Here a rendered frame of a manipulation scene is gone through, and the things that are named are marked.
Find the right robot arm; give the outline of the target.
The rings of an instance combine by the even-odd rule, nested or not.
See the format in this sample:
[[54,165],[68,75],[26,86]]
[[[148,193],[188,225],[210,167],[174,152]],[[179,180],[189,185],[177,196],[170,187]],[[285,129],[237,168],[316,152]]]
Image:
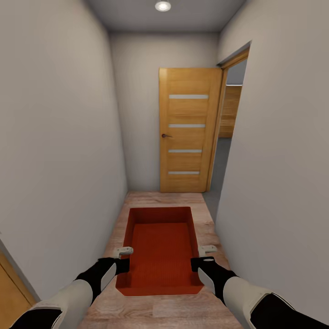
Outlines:
[[199,258],[191,258],[192,272],[229,309],[244,329],[329,329],[300,313],[283,296],[252,284],[216,263],[206,253],[217,251],[215,245],[198,246]]

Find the storage box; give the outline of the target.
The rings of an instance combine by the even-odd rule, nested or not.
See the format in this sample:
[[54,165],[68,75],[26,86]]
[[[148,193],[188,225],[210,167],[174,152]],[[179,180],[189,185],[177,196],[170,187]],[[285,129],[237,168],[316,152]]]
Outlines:
[[204,287],[191,258],[199,258],[191,207],[130,208],[123,247],[129,272],[117,275],[125,296],[198,294]]

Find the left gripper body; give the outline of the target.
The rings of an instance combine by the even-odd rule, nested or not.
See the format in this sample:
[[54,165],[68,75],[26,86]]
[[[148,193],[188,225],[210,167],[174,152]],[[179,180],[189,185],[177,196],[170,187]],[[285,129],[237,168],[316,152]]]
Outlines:
[[115,259],[119,265],[118,272],[115,275],[129,272],[130,259]]

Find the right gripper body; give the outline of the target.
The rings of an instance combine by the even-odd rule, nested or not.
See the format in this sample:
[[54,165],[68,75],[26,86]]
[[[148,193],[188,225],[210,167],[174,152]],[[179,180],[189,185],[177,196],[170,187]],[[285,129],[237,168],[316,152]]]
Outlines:
[[192,272],[198,272],[198,267],[202,259],[214,259],[213,256],[201,257],[201,258],[191,258],[191,268]]

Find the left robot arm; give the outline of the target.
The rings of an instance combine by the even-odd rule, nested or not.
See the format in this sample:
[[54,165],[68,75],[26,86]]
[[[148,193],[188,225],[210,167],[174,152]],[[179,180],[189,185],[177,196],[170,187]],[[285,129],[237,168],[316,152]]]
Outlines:
[[114,276],[129,272],[130,259],[121,259],[121,255],[132,253],[132,247],[115,248],[113,258],[99,258],[65,288],[24,312],[9,329],[77,329]]

